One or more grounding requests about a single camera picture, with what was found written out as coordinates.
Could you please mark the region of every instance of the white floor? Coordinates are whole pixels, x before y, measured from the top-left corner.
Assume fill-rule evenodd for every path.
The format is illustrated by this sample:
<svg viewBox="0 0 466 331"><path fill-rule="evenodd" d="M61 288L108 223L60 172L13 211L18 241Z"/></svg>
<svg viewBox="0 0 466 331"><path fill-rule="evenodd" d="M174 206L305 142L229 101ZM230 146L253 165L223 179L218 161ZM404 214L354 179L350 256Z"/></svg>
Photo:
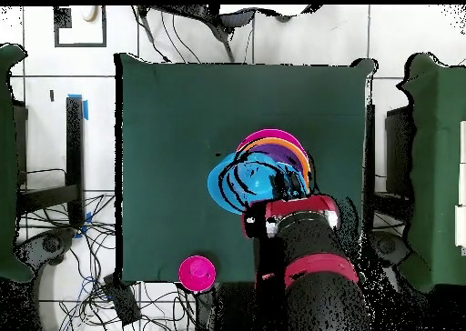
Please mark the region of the white floor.
<svg viewBox="0 0 466 331"><path fill-rule="evenodd" d="M376 171L385 175L384 118L388 110L408 104L408 98L396 88L404 76L408 57L418 52L432 52L444 64L458 65L466 58L466 36L463 31L466 15L456 6L427 5L324 5L312 15L300 15L283 24L274 17L257 14L254 32L249 23L238 28L230 42L238 62L293 65L350 65L358 58L374 58L379 70L373 82L376 106ZM163 15L165 26L177 49L186 61L196 58L178 41L172 15ZM159 12L150 12L151 26L157 48L173 62L181 58L164 30ZM72 28L61 29L60 39L67 42L101 42L101 15L89 24L72 6ZM180 38L203 63L228 62L223 45L200 22L175 18ZM0 7L0 44L23 45L28 57L13 67L11 85L14 96L25 101L29 109L28 171L66 168L66 96L80 94L88 101L85 120L85 184L86 197L114 195L114 110L115 66L113 54L131 53L150 62L161 58L138 26L130 6L106 7L106 47L55 47L52 7ZM50 91L54 91L51 101ZM62 185L63 173L29 175L28 186L41 188ZM377 190L385 190L383 178L377 178ZM88 212L94 209L89 205ZM113 202L99 215L99 222L115 223ZM29 226L36 222L28 219ZM20 239L40 232L41 228L24 228ZM109 236L105 245L115 245ZM84 274L89 270L89 250L83 239L75 239L73 250ZM101 248L99 259L103 275L115 267L115 250ZM59 301L71 309L79 295L82 277L71 254L59 266L49 266L40 290L41 314L46 331L58 331L65 314ZM172 318L173 295L150 304L150 301L173 292L173 285L146 284L135 292L143 313L148 317ZM179 303L175 311L182 313ZM136 331L162 331L146 319L135 324ZM185 329L187 323L177 323ZM122 331L120 324L108 331ZM78 331L104 331L101 326L81 326ZM134 331L127 326L125 331Z"/></svg>

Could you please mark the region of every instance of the cable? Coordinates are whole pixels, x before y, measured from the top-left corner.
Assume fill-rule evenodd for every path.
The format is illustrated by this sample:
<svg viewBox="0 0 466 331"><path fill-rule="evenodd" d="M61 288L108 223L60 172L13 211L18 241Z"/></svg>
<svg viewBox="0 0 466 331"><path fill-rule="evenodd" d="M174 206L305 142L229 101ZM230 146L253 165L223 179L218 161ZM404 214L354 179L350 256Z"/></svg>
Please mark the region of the cable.
<svg viewBox="0 0 466 331"><path fill-rule="evenodd" d="M28 175L29 174L39 174L39 173L42 173L42 172L53 172L53 171L62 171L65 176L66 176L66 171L65 169L60 169L60 168L54 168L54 169L42 169L40 171L28 171L26 172Z"/></svg>
<svg viewBox="0 0 466 331"><path fill-rule="evenodd" d="M386 176L382 176L382 175L375 175L376 177L380 177L380 178L387 178Z"/></svg>
<svg viewBox="0 0 466 331"><path fill-rule="evenodd" d="M245 54L244 54L244 61L243 61L243 64L246 63L246 57L248 56L249 39L250 39L250 37L251 37L251 34L252 34L252 30L249 32L248 43L246 44L246 52L245 52Z"/></svg>
<svg viewBox="0 0 466 331"><path fill-rule="evenodd" d="M404 223L399 223L399 224L396 224L396 225L392 225L392 226L374 226L372 228L372 230L377 230L377 229L386 229L386 228L398 228L400 226L405 226L406 224Z"/></svg>
<svg viewBox="0 0 466 331"><path fill-rule="evenodd" d="M173 20L172 20L172 25L173 25L173 30L175 31L175 35L177 36L179 42L181 42L181 44L183 44L183 46L189 50L189 52L191 52L191 54L197 59L197 61L202 64L198 58L197 55L194 54L194 52L189 48L187 47L187 45L181 40L181 38L179 37L178 33L177 33L177 29L175 28L175 15L173 15Z"/></svg>
<svg viewBox="0 0 466 331"><path fill-rule="evenodd" d="M70 308L68 308L63 302L59 302L60 309L64 312L65 317L60 326L59 331L83 331L85 326L99 326L103 327L104 331L109 331L107 326L113 324L121 323L121 320L117 316L111 316L110 320L105 320L102 316L102 313L105 313L107 310L111 310L112 313L115 314L115 308L112 302L109 302L109 298L105 295L102 289L102 283L99 281L102 273L102 266L100 264L100 260L98 258L98 253L101 251L101 248L106 248L109 250L115 249L114 247L105 246L104 243L109 236L115 235L115 225L100 223L95 220L95 216L102 211L106 206L108 206L115 196L109 195L100 195L97 197L92 197L87 200L91 200L90 202L86 203L87 206L91 206L92 203L95 203L92 206L92 213L90 221L83 225L87 227L87 230L83 232L83 228L77 230L78 233L83 235L83 240L86 241L87 248L89 250L89 271L90 276L86 276L84 274L82 268L82 261L76 252L71 248L71 254L75 258L77 262L77 272L82 278L82 285L80 287L80 291L76 300L76 304ZM34 214L34 220L38 222L44 222L51 224L52 226L59 226L59 227L66 227L69 226L66 224L66 219L52 219L49 215L50 212L59 213L60 215L66 215L66 207L62 206L65 212L61 212L58 210L52 210L51 208L45 208L43 210L43 214L45 216L41 216L39 214ZM97 232L96 237L90 237L89 234L91 232ZM149 324L154 324L158 328L162 329L162 331L173 331L170 326L167 325L168 322L174 324L175 331L189 331L190 324L195 323L195 320L191 313L194 314L194 311L189 304L187 294L185 294L184 298L181 296L179 289L177 291L171 291L166 293L162 296L159 296L157 299L152 299L147 291L147 286L144 285L146 290L147 297L150 299L150 303L145 306L141 306L140 309L144 309L147 306L154 305L162 314L163 317L160 318L149 318L148 316L143 316L142 320L145 320L146 323L143 325L142 331L146 331L147 326ZM157 305L157 301L161 300L163 297L168 296L170 294L177 294L176 298L174 299L174 305L180 304L183 308L183 313L181 317L176 317L176 313L174 313L172 318L166 317L166 313ZM177 326L177 322L184 320L185 316L187 316L187 328L181 329ZM134 324L131 324L133 331L136 331Z"/></svg>
<svg viewBox="0 0 466 331"><path fill-rule="evenodd" d="M131 6L131 9L133 10L133 14L135 16L135 19L136 19L136 22L138 25L144 27L144 29L147 31L147 35L150 35L149 37L149 42L152 44L152 46L154 47L154 49L156 50L156 52L158 52L160 54L160 56L163 58L163 60L165 62L171 62L166 56L164 56L162 53L160 53L160 51L156 48L156 44L155 44L155 41L154 41L154 37L152 36L152 32L150 31L150 29L148 29L145 25L141 24L138 20L137 20L137 14L136 14L136 11L135 11L135 8L133 6Z"/></svg>
<svg viewBox="0 0 466 331"><path fill-rule="evenodd" d="M181 59L183 60L183 62L186 63L185 58L183 58L183 56L181 55L181 53L179 53L179 50L177 49L177 47L175 46L175 44L174 44L173 41L171 40L170 34L168 33L167 28L165 27L164 13L163 13L163 12L160 12L160 17L162 18L162 25L164 26L164 29L165 29L165 32L167 33L168 39L170 40L170 42L171 42L171 44L173 45L173 47L175 47L175 50L177 50L177 52L178 52L179 56L181 57Z"/></svg>
<svg viewBox="0 0 466 331"><path fill-rule="evenodd" d="M375 215L376 217L378 217L382 222L387 223L387 226L388 226L387 228L391 228L393 231L395 231L395 232L399 235L399 237L403 237L403 234L402 234L400 231L397 231L397 230L395 229L395 226L396 226L396 225L391 225L387 220L385 220L385 219L384 219L382 216L380 216L379 214L374 213L374 215Z"/></svg>

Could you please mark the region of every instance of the magenta cup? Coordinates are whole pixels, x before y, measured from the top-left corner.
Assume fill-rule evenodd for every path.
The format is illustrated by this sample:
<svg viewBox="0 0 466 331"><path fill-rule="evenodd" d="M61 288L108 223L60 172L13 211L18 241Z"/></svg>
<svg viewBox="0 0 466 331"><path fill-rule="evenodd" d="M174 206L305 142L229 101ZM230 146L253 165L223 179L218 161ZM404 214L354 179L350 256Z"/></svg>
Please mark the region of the magenta cup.
<svg viewBox="0 0 466 331"><path fill-rule="evenodd" d="M181 263L179 281L184 288L194 293L209 290L215 281L215 267L203 256L190 256Z"/></svg>
<svg viewBox="0 0 466 331"><path fill-rule="evenodd" d="M282 140L288 141L289 143L294 144L296 148L299 149L304 154L305 157L308 157L306 150L299 143L298 139L294 135L288 132L285 132L284 130L280 130L280 129L261 129L261 130L258 130L257 132L250 134L243 141L241 141L241 144L238 145L237 151L239 151L244 145L250 143L251 141L259 140L260 138L267 138L267 137L276 137L276 138L281 138Z"/></svg>

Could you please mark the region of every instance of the chair wheel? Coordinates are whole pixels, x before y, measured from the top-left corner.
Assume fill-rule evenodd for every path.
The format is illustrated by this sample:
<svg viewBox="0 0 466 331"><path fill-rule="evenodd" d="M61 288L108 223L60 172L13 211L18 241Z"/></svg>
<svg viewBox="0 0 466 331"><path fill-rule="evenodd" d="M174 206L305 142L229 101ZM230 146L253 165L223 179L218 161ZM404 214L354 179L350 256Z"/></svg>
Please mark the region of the chair wheel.
<svg viewBox="0 0 466 331"><path fill-rule="evenodd" d="M65 255L62 254L60 256L57 256L55 259L50 260L48 264L51 266L58 266L60 263L63 262L64 259L65 259Z"/></svg>

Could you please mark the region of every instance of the white object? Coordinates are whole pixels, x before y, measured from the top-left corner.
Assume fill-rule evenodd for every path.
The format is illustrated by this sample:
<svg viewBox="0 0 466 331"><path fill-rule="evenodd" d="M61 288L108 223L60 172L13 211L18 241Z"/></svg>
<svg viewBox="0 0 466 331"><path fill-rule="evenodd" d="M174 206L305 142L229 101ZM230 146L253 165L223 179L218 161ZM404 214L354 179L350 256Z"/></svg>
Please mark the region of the white object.
<svg viewBox="0 0 466 331"><path fill-rule="evenodd" d="M466 208L455 206L455 245L466 247Z"/></svg>
<svg viewBox="0 0 466 331"><path fill-rule="evenodd" d="M466 121L461 121L460 179L455 206L455 245L466 247Z"/></svg>
<svg viewBox="0 0 466 331"><path fill-rule="evenodd" d="M81 14L87 22L92 22L97 17L97 6L81 6Z"/></svg>

